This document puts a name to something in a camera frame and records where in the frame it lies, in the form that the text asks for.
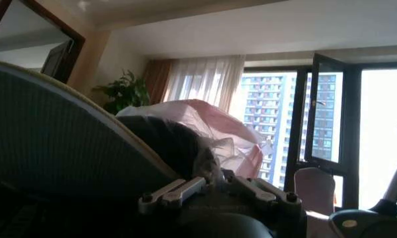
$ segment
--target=potted plant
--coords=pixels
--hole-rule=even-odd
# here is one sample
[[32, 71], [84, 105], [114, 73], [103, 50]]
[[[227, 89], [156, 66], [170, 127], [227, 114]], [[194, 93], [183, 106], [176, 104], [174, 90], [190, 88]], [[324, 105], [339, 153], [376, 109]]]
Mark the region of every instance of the potted plant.
[[98, 86], [94, 91], [104, 92], [111, 101], [106, 103], [104, 109], [118, 114], [128, 106], [147, 106], [150, 105], [150, 95], [146, 88], [146, 80], [135, 77], [134, 73], [128, 70], [123, 71], [123, 76], [107, 86]]

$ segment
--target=chair backrest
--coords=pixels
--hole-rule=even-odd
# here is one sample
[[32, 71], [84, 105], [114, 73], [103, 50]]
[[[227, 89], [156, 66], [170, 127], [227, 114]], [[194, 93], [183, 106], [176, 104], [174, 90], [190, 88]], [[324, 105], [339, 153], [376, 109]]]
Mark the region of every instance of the chair backrest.
[[304, 209], [330, 216], [336, 188], [332, 175], [319, 168], [300, 169], [295, 173], [295, 185]]
[[90, 99], [0, 62], [0, 180], [36, 194], [126, 199], [178, 173]]

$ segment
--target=doorway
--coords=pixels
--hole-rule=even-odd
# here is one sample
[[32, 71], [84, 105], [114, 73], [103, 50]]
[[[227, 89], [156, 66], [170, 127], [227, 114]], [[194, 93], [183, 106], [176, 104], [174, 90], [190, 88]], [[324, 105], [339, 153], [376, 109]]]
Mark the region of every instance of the doorway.
[[0, 61], [66, 83], [84, 41], [36, 1], [0, 1]]

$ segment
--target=pink plastic bag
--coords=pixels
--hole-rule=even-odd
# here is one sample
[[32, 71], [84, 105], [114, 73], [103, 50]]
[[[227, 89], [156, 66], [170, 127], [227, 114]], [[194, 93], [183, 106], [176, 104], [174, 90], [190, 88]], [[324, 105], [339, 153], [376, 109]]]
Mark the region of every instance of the pink plastic bag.
[[207, 140], [224, 169], [247, 178], [258, 177], [263, 162], [262, 135], [207, 102], [182, 100], [128, 107], [116, 116], [154, 116], [182, 123]]

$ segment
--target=wooden door frame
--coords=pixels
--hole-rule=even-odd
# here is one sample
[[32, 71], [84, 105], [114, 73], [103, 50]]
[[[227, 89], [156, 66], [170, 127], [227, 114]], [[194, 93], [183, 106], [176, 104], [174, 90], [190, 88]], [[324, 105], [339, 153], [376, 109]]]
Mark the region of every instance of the wooden door frame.
[[[8, 6], [11, 5], [14, 0], [2, 0], [0, 1], [0, 22], [4, 17]], [[50, 23], [52, 23], [62, 32], [68, 35], [68, 37], [74, 40], [74, 46], [71, 49], [71, 53], [68, 55], [64, 73], [59, 78], [64, 83], [68, 81], [68, 78], [72, 73], [72, 69], [75, 67], [75, 63], [82, 53], [82, 49], [86, 43], [86, 38], [82, 34], [50, 11], [43, 7], [43, 5], [36, 0], [20, 0], [24, 5], [32, 9], [32, 11], [39, 14]]]

